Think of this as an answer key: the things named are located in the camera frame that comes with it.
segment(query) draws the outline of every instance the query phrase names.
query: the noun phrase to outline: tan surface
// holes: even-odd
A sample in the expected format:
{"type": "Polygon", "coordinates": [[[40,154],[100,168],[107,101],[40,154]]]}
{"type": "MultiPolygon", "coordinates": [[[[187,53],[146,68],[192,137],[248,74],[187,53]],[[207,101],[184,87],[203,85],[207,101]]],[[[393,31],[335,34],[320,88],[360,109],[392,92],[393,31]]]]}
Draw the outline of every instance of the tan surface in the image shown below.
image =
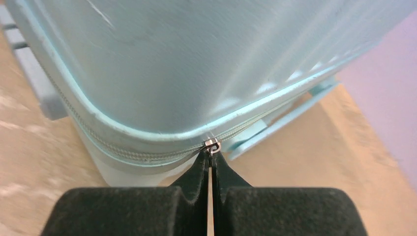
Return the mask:
{"type": "MultiPolygon", "coordinates": [[[[417,236],[417,196],[342,86],[231,163],[255,186],[331,186],[371,236],[417,236]]],[[[0,36],[0,236],[38,235],[67,189],[103,186],[68,118],[43,117],[0,36]]]]}

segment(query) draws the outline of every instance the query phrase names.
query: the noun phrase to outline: zipper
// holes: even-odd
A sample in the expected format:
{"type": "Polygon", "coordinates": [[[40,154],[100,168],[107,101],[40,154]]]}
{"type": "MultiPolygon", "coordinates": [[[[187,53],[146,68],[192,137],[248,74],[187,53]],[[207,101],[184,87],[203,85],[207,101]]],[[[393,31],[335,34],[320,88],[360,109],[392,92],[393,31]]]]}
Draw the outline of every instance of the zipper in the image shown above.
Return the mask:
{"type": "MultiPolygon", "coordinates": [[[[98,146],[101,150],[105,151],[108,155],[113,158],[120,159],[126,162],[133,162],[136,164],[143,164],[143,165],[163,165],[166,163],[176,162],[183,158],[190,158],[196,153],[200,152],[202,149],[207,147],[206,142],[201,144],[193,145],[187,149],[180,150],[180,151],[173,151],[173,152],[166,152],[166,153],[147,153],[147,152],[137,152],[137,151],[130,151],[125,150],[123,148],[118,147],[115,144],[107,142],[103,140],[96,132],[94,132],[81,118],[81,116],[77,113],[71,103],[68,101],[66,96],[60,90],[58,85],[55,83],[53,79],[48,75],[51,84],[57,90],[58,94],[60,95],[61,99],[63,100],[64,104],[66,105],[67,109],[71,112],[73,119],[79,124],[81,129],[85,132],[85,134],[89,137],[89,139],[93,142],[94,145],[98,146]]],[[[216,142],[220,143],[226,141],[230,138],[233,138],[235,135],[239,134],[241,131],[245,130],[247,127],[251,126],[258,120],[262,119],[263,117],[267,116],[268,114],[274,112],[281,106],[285,104],[281,104],[280,106],[274,107],[264,113],[258,114],[253,118],[232,127],[231,129],[219,134],[216,137],[216,142]]]]}

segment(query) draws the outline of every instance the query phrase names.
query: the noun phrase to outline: gray plastic object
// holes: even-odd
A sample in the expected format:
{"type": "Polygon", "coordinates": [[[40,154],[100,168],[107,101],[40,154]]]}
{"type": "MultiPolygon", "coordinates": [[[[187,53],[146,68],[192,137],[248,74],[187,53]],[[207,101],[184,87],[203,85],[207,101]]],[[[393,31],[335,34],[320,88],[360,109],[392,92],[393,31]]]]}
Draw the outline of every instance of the gray plastic object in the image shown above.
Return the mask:
{"type": "Polygon", "coordinates": [[[68,114],[55,88],[28,47],[14,50],[17,61],[39,101],[39,107],[50,120],[66,117],[68,114]]]}
{"type": "Polygon", "coordinates": [[[50,120],[68,116],[60,96],[4,5],[0,5],[0,25],[44,116],[50,120]]]}

